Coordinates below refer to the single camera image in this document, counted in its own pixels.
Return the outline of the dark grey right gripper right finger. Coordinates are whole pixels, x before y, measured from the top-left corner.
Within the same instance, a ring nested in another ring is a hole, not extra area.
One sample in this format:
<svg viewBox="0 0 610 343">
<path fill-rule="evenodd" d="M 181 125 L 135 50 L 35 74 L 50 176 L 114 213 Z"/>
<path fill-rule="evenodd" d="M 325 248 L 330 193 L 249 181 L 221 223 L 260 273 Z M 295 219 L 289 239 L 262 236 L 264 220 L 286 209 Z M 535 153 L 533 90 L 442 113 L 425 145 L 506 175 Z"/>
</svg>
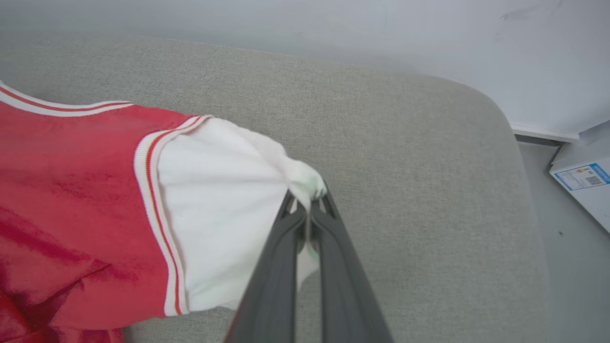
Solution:
<svg viewBox="0 0 610 343">
<path fill-rule="evenodd" d="M 392 343 L 374 291 L 328 192 L 312 202 L 311 229 L 319 256 L 323 343 Z"/>
</svg>

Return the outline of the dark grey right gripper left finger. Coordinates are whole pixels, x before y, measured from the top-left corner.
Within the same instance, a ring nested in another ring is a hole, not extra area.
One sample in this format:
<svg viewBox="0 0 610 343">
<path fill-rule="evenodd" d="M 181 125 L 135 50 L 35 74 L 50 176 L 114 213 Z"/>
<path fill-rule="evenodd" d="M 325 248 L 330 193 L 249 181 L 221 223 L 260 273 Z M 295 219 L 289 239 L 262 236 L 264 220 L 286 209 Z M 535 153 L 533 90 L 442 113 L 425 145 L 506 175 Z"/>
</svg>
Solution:
<svg viewBox="0 0 610 343">
<path fill-rule="evenodd" d="M 225 343 L 293 343 L 298 255 L 307 212 L 287 191 L 230 325 Z"/>
</svg>

